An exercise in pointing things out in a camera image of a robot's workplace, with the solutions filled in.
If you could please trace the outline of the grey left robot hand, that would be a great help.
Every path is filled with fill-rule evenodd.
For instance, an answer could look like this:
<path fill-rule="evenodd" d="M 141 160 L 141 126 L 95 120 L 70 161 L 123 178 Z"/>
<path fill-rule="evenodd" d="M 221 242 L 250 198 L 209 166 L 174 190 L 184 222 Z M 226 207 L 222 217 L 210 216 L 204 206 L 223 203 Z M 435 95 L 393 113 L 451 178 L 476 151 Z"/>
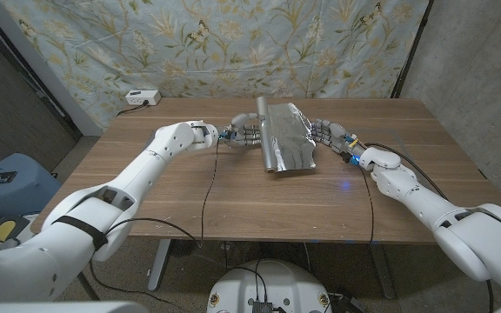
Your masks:
<path fill-rule="evenodd" d="M 260 129 L 255 124 L 250 124 L 250 121 L 257 119 L 257 113 L 241 113 L 234 116 L 230 124 L 219 130 L 218 142 L 230 147 L 260 144 Z"/>

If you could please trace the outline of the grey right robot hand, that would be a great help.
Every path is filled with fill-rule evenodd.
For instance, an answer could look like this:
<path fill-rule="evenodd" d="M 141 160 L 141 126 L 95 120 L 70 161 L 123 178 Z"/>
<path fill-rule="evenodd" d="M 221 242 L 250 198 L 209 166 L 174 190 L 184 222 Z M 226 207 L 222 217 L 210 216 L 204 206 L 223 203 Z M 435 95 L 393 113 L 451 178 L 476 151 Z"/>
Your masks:
<path fill-rule="evenodd" d="M 311 123 L 311 135 L 316 143 L 324 144 L 340 155 L 345 163 L 359 165 L 366 148 L 355 134 L 350 134 L 338 123 L 317 119 Z"/>

